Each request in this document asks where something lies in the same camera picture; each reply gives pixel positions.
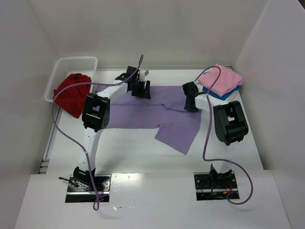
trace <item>purple fabric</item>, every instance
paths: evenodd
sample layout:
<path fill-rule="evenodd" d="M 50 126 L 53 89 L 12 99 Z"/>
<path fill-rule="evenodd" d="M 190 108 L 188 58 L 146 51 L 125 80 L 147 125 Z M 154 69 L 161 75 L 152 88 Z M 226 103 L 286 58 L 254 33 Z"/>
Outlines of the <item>purple fabric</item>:
<path fill-rule="evenodd" d="M 99 87 L 98 92 L 106 87 Z M 155 139 L 187 154 L 195 139 L 201 112 L 184 111 L 185 95 L 181 86 L 151 86 L 151 100 L 131 96 L 120 97 L 110 107 L 107 128 L 154 129 Z"/>

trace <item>white laundry basket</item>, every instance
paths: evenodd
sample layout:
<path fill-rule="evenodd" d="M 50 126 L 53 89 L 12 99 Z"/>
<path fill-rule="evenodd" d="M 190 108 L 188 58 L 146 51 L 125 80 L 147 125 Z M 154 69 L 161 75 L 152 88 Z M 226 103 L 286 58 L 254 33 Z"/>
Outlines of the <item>white laundry basket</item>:
<path fill-rule="evenodd" d="M 47 102 L 52 102 L 54 97 L 54 89 L 72 73 L 81 73 L 87 75 L 94 82 L 97 66 L 97 58 L 94 56 L 75 56 L 60 58 L 53 69 L 49 79 L 44 99 Z M 93 91 L 93 85 L 90 87 L 90 92 Z"/>

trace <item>table surface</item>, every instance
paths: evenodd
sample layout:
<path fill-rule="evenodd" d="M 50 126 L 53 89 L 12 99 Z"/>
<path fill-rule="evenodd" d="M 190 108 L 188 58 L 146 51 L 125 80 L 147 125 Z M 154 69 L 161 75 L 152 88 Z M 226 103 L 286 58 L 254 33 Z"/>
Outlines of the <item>table surface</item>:
<path fill-rule="evenodd" d="M 150 70 L 147 80 L 151 85 L 182 85 L 190 82 L 202 70 Z M 124 71 L 97 71 L 96 82 L 112 83 Z M 235 98 L 241 102 L 240 95 Z M 76 119 L 63 111 L 59 127 L 77 141 L 83 142 L 84 128 L 81 117 Z M 96 174 L 146 172 L 208 172 L 210 164 L 202 160 L 207 134 L 209 113 L 202 112 L 200 131 L 189 152 L 184 155 L 154 139 L 158 129 L 106 129 L 101 135 L 96 155 Z M 55 131 L 49 148 L 48 174 L 72 173 L 83 153 L 78 145 Z M 207 148 L 207 158 L 217 158 L 222 143 L 216 137 L 214 126 Z M 262 170 L 254 138 L 249 133 L 236 147 L 235 162 L 248 170 Z"/>
<path fill-rule="evenodd" d="M 244 200 L 249 181 L 241 171 L 235 175 Z M 92 203 L 64 203 L 67 183 L 58 176 L 32 175 L 15 229 L 289 229 L 272 172 L 250 176 L 252 198 L 234 206 L 196 201 L 192 172 L 112 174 L 110 202 L 94 211 Z"/>

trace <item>pink towel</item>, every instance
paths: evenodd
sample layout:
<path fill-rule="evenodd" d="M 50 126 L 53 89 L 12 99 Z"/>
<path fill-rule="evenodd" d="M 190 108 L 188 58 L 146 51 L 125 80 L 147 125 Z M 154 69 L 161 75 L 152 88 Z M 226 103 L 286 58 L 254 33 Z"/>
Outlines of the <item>pink towel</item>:
<path fill-rule="evenodd" d="M 222 97 L 224 94 L 235 89 L 238 85 L 243 85 L 244 80 L 239 74 L 222 65 L 216 64 L 216 66 L 220 67 L 221 75 L 212 88 L 214 93 Z M 204 87 L 210 88 L 212 83 L 216 80 L 218 74 L 219 70 L 217 68 L 213 68 L 211 72 L 201 76 L 198 81 Z"/>

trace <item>blue cloth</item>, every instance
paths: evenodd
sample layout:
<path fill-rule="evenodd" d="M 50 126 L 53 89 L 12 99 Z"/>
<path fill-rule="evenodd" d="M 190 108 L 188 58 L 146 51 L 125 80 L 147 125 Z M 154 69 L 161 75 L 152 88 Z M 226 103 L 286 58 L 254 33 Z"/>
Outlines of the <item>blue cloth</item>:
<path fill-rule="evenodd" d="M 241 86 L 238 85 L 238 86 L 237 86 L 236 88 L 234 88 L 232 91 L 230 91 L 230 92 L 224 94 L 224 95 L 221 96 L 221 97 L 220 97 L 219 95 L 215 94 L 215 93 L 212 92 L 212 91 L 210 91 L 210 95 L 213 96 L 213 97 L 215 97 L 216 99 L 226 100 L 230 95 L 232 95 L 232 93 L 233 93 L 234 91 L 238 91 L 240 88 L 241 88 Z M 204 91 L 204 92 L 207 92 L 208 89 L 207 89 L 206 87 L 203 87 L 203 91 Z"/>

